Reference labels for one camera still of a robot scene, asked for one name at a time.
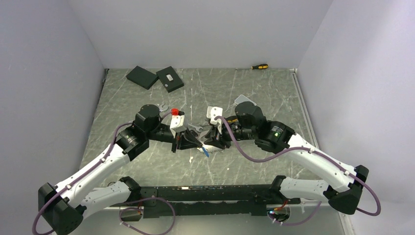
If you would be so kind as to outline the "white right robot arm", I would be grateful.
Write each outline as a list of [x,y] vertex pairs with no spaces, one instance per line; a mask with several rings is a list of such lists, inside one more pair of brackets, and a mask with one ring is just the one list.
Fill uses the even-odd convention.
[[228,118],[223,116],[222,108],[209,106],[206,120],[212,128],[205,136],[205,145],[225,149],[233,143],[241,151],[240,141],[253,140],[257,147],[272,153],[272,156],[255,159],[243,153],[246,159],[264,163],[277,157],[286,157],[320,178],[300,180],[276,176],[269,191],[275,203],[303,198],[327,202],[344,214],[352,215],[361,211],[358,205],[369,175],[369,169],[365,166],[352,166],[328,156],[291,127],[268,120],[261,108],[249,101],[238,104],[235,115]]

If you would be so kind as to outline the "metal arc keyring plate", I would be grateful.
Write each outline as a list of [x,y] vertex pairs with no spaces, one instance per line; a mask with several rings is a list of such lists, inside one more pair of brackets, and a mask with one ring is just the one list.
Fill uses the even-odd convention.
[[[229,146],[216,147],[216,146],[213,146],[213,145],[203,145],[202,147],[204,147],[208,151],[209,154],[214,153],[214,152],[224,151],[225,149],[230,148]],[[203,153],[202,148],[197,148],[197,150],[199,150],[201,153]]]

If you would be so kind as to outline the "blue key tag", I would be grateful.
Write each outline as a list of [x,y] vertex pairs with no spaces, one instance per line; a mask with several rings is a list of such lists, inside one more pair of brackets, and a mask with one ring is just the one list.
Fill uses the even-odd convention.
[[202,151],[207,157],[209,157],[209,153],[204,147],[202,147]]

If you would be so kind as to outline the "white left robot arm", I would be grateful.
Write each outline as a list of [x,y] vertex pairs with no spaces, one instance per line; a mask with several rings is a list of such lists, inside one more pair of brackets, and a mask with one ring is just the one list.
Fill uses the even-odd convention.
[[141,186],[131,177],[122,177],[111,186],[95,189],[105,178],[131,163],[149,148],[150,141],[171,143],[173,150],[202,148],[203,143],[191,132],[184,113],[178,109],[168,112],[169,125],[158,106],[146,104],[131,122],[119,125],[105,150],[95,159],[67,179],[52,185],[46,183],[38,190],[38,213],[32,224],[43,218],[58,235],[68,235],[90,215],[108,206],[126,203],[137,204],[142,198]]

